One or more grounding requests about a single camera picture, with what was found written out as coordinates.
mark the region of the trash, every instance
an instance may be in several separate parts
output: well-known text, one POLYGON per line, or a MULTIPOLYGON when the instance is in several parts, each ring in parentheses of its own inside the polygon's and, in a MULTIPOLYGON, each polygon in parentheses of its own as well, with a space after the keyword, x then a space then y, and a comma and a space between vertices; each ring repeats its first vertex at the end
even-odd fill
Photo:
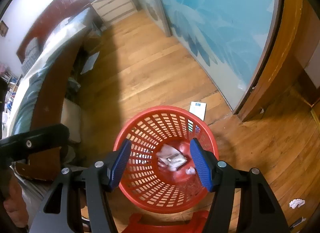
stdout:
POLYGON ((81 85, 72 77, 68 78, 68 87, 73 89, 75 92, 78 92, 81 88, 81 85))
POLYGON ((97 60, 97 58, 99 56, 99 53, 100 52, 97 52, 97 53, 95 53, 95 54, 93 54, 93 55, 88 57, 86 63, 83 66, 83 69, 82 69, 82 71, 80 73, 81 75, 86 73, 86 72, 88 72, 89 70, 93 69, 93 65, 95 64, 95 62, 96 62, 96 60, 97 60))
POLYGON ((196 174, 196 169, 191 166, 189 169, 186 169, 186 174, 196 174))
POLYGON ((295 209, 298 206, 298 208, 300 208, 305 203, 306 203, 306 201, 304 201, 302 199, 294 199, 294 200, 290 201, 289 207, 295 209))
POLYGON ((291 226, 289 227, 290 230, 293 230, 293 228, 295 226, 298 226, 300 223, 302 223, 303 221, 306 221, 307 219, 304 217, 301 217, 299 219, 297 219, 294 223, 291 224, 291 226))
POLYGON ((156 155, 159 158, 158 165, 162 168, 168 167, 169 171, 176 171, 187 162, 182 153, 167 144, 164 144, 156 155))

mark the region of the bed headboard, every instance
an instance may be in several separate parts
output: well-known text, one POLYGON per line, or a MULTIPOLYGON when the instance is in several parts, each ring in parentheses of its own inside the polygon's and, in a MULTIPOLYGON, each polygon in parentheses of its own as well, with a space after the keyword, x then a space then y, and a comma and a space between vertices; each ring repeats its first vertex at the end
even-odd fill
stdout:
POLYGON ((35 20, 22 40, 17 50, 20 62, 24 62, 26 46, 34 37, 38 38, 39 46, 42 49, 52 30, 63 19, 80 13, 84 8, 90 6, 91 2, 91 0, 53 0, 35 20))

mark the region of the clutter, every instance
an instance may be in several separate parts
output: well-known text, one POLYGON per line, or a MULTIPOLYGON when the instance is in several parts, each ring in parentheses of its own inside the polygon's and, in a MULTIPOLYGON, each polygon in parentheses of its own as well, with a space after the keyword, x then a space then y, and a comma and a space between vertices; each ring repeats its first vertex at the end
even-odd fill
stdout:
POLYGON ((75 92, 78 92, 81 88, 81 85, 72 77, 68 78, 68 87, 73 89, 75 92))
POLYGON ((289 207, 295 209, 298 206, 298 208, 300 208, 305 203, 306 203, 306 201, 304 201, 302 199, 294 199, 294 200, 290 201, 289 207))
POLYGON ((16 96, 16 92, 13 92, 12 94, 11 94, 11 97, 10 97, 10 99, 8 100, 8 102, 7 102, 7 108, 8 108, 8 110, 10 110, 11 111, 11 108, 12 108, 12 104, 13 104, 13 100, 14 100, 14 97, 16 96))
POLYGON ((180 166, 187 162, 187 159, 175 148, 164 144, 157 154, 160 167, 168 167, 169 171, 176 171, 180 166))
POLYGON ((4 74, 6 70, 7 70, 6 65, 0 63, 0 75, 4 74))
POLYGON ((191 166, 189 169, 186 169, 186 174, 196 174, 196 169, 191 166))
POLYGON ((89 56, 89 58, 87 59, 86 63, 84 64, 84 67, 80 73, 81 75, 88 72, 89 70, 93 69, 93 66, 99 56, 99 53, 100 52, 97 52, 97 53, 89 56))

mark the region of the bolt head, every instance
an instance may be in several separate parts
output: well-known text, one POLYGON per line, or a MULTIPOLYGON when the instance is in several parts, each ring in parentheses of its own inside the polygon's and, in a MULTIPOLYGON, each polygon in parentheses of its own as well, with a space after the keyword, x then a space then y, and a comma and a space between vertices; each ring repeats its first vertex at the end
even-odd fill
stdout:
POLYGON ((30 147, 32 146, 32 143, 31 143, 29 140, 27 140, 27 141, 26 141, 26 146, 27 146, 28 148, 30 148, 30 147))
POLYGON ((95 164, 95 167, 100 168, 104 165, 103 161, 97 161, 95 164))
POLYGON ((227 164, 224 161, 220 160, 220 161, 218 161, 218 166, 220 168, 225 168, 227 166, 227 164))
POLYGON ((259 171, 258 168, 252 168, 252 169, 251 169, 251 172, 252 172, 253 174, 259 174, 259 173, 260 173, 260 171, 259 171))
POLYGON ((63 168, 62 170, 61 170, 61 173, 62 174, 67 174, 67 173, 69 173, 69 168, 63 168))

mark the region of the wooden bed frame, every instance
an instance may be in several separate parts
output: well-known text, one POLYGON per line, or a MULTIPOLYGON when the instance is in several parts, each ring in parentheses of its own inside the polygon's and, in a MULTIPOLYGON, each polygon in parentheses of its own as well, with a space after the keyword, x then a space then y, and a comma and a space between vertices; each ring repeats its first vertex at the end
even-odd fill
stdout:
MULTIPOLYGON (((25 58, 26 46, 34 37, 38 38, 40 48, 43 48, 46 39, 59 22, 90 7, 90 2, 91 0, 54 0, 37 18, 23 39, 17 51, 21 63, 25 58)), ((102 24, 98 14, 95 20, 102 24)), ((34 107, 30 130, 60 123, 68 78, 85 35, 86 32, 81 32, 81 35, 72 40, 50 68, 34 107)), ((16 163, 15 169, 18 174, 28 179, 52 181, 61 170, 60 148, 31 154, 28 164, 16 163)))
MULTIPOLYGON (((33 38, 38 38, 40 49, 42 49, 52 30, 63 19, 77 15, 86 8, 92 8, 91 2, 92 0, 53 0, 35 20, 22 40, 16 53, 20 62, 24 62, 26 47, 33 38)), ((103 21, 93 8, 92 11, 95 14, 94 22, 100 27, 103 21)))

